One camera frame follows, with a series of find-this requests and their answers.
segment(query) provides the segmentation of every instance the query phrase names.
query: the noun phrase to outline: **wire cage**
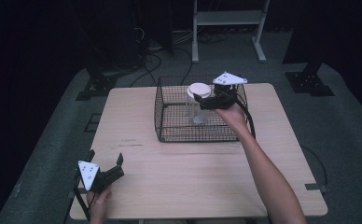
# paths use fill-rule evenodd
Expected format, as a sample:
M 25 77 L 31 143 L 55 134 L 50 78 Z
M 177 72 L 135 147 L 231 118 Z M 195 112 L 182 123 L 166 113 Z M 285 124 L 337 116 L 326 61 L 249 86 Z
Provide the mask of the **wire cage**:
M 209 111 L 203 124 L 190 121 L 187 105 L 187 88 L 201 82 L 214 88 L 215 76 L 160 77 L 155 99 L 155 131 L 163 143 L 180 142 L 232 142 L 238 141 L 236 134 L 215 112 Z M 237 85 L 237 92 L 246 102 L 244 86 Z

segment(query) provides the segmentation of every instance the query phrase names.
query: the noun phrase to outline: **metal rack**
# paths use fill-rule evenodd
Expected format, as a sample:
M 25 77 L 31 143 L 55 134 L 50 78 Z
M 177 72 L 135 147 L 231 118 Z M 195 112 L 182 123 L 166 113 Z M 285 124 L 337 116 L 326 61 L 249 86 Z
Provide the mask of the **metal rack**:
M 198 0 L 195 0 L 193 8 L 193 42 L 192 42 L 192 62 L 199 62 L 198 51 L 198 26 L 199 25 L 243 25 L 257 24 L 257 36 L 252 37 L 254 48 L 256 49 L 259 61 L 266 62 L 265 54 L 260 46 L 260 38 L 265 24 L 266 15 L 270 0 L 266 0 L 262 10 L 243 11 L 198 11 Z

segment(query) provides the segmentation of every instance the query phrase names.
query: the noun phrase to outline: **black cable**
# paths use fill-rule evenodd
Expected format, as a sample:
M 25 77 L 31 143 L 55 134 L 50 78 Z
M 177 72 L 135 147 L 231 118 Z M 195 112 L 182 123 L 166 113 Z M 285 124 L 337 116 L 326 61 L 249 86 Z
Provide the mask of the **black cable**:
M 156 58 L 159 60 L 158 65 L 156 65 L 152 70 L 146 69 L 147 72 L 144 73 L 144 74 L 142 74 L 142 75 L 141 75 L 140 77 L 138 77 L 137 79 L 135 79 L 134 82 L 132 82 L 132 84 L 131 84 L 129 87 L 132 87 L 132 85 L 134 85 L 134 83 L 136 83 L 140 78 L 142 78 L 142 77 L 144 77 L 144 76 L 146 76 L 146 75 L 148 75 L 148 74 L 151 75 L 152 79 L 153 79 L 154 82 L 156 83 L 155 78 L 152 76 L 151 72 L 155 71 L 155 70 L 161 65 L 161 58 L 160 58 L 159 56 L 155 55 L 155 54 L 150 54 L 150 56 L 154 56 L 154 57 L 156 57 Z
M 326 188 L 326 191 L 327 191 L 327 185 L 328 185 L 328 179 L 327 179 L 327 169 L 326 169 L 326 166 L 323 164 L 323 162 L 320 160 L 320 158 L 317 156 L 317 154 L 315 154 L 311 149 L 309 149 L 308 147 L 300 144 L 300 147 L 302 149 L 305 149 L 306 151 L 309 151 L 316 159 L 317 161 L 320 163 L 321 165 L 321 168 L 323 169 L 323 173 L 324 173 L 324 187 Z
M 243 112 L 247 116 L 245 121 L 250 125 L 251 134 L 254 136 L 254 138 L 256 138 L 254 121 L 253 121 L 253 117 L 251 116 L 250 112 L 248 111 L 247 102 L 244 102 L 244 104 L 243 104 L 239 99 L 237 99 L 237 97 L 235 99 L 234 97 L 232 97 L 231 95 L 227 94 L 224 91 L 221 91 L 221 94 L 228 96 L 230 99 L 232 99 L 234 101 L 234 103 L 236 103 L 243 110 Z
M 190 60 L 189 60 L 189 61 L 190 61 L 189 69 L 188 69 L 187 73 L 184 74 L 184 77 L 183 77 L 182 80 L 181 80 L 180 86 L 182 86 L 183 83 L 184 83 L 184 81 L 185 81 L 185 79 L 186 79 L 187 76 L 189 75 L 190 70 L 192 69 L 193 62 L 192 62 L 192 55 L 190 55 L 190 53 L 189 53 L 187 50 L 185 50 L 185 49 L 179 49 L 179 50 L 184 51 L 184 52 L 188 55 L 188 57 L 190 58 Z

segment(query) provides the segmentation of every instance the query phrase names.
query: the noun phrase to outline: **black stand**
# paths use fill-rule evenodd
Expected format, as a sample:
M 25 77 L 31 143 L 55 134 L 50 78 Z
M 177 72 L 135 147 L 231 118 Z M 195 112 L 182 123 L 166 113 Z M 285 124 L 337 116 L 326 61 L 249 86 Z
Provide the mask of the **black stand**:
M 308 63 L 302 72 L 286 72 L 286 78 L 295 93 L 310 93 L 311 96 L 333 96 L 329 86 L 324 85 L 317 72 L 321 62 Z

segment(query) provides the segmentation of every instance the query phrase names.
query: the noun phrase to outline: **gray carpet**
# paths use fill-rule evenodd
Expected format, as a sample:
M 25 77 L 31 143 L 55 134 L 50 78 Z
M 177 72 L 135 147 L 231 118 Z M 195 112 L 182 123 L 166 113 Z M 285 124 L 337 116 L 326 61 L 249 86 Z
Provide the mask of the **gray carpet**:
M 212 45 L 199 45 L 200 62 L 193 64 L 189 76 L 220 75 L 224 71 L 246 77 L 250 83 L 271 83 L 277 91 L 299 143 L 310 149 L 327 170 L 325 194 L 328 213 L 309 217 L 309 223 L 362 223 L 362 106 L 347 89 L 342 77 L 323 65 L 318 75 L 335 96 L 312 97 L 294 93 L 285 72 L 301 71 L 305 64 L 282 64 L 291 33 L 264 33 L 262 48 L 268 59 L 260 63 L 251 43 L 252 34 L 228 35 Z M 190 41 L 181 46 L 190 52 Z M 183 76 L 190 67 L 189 56 L 180 49 L 174 55 L 156 53 L 161 64 L 152 75 Z M 159 60 L 146 57 L 146 67 Z M 117 87 L 129 87 L 145 73 L 140 69 L 118 79 Z M 10 195 L 0 223 L 86 223 L 67 215 L 77 161 L 89 151 L 94 133 L 84 129 L 93 113 L 101 113 L 105 97 L 76 101 L 89 76 L 76 74 L 59 102 L 46 130 L 20 177 L 19 192 Z M 151 86 L 150 75 L 133 86 Z M 319 184 L 325 177 L 319 160 L 308 149 L 303 152 Z

